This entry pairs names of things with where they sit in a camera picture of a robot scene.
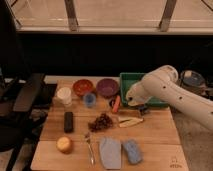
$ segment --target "wall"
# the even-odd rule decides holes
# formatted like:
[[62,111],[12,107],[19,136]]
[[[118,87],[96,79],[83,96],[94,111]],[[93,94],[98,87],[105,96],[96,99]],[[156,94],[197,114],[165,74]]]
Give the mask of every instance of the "wall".
[[148,72],[170,64],[213,74],[213,36],[64,35],[20,33],[33,71],[51,75]]

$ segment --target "bunch of grapes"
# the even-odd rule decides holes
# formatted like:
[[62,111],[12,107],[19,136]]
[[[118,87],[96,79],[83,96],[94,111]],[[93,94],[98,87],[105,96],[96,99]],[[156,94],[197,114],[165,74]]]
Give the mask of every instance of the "bunch of grapes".
[[94,122],[88,123],[89,130],[92,132],[104,130],[112,126],[112,119],[106,113],[102,113],[101,116],[97,117]]

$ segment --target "blue cup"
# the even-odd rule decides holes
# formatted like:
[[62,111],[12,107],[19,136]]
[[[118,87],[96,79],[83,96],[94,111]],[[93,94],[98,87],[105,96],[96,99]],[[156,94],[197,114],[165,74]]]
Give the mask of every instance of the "blue cup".
[[86,107],[93,107],[96,103],[96,96],[93,93],[86,93],[83,96],[83,101]]

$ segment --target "red bowl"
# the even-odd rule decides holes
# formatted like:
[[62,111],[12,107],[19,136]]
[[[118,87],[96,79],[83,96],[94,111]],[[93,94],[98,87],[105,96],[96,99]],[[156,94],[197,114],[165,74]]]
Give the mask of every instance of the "red bowl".
[[101,96],[110,98],[118,93],[119,85],[113,79],[104,78],[97,83],[96,90]]
[[86,93],[94,91],[94,86],[90,80],[81,79],[73,84],[73,91],[77,96],[82,97]]

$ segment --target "blue cloth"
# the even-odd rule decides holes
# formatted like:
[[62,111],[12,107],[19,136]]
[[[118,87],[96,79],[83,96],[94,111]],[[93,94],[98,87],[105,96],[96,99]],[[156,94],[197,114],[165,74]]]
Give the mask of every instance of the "blue cloth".
[[141,150],[134,140],[124,141],[122,145],[131,164],[138,164],[142,161]]

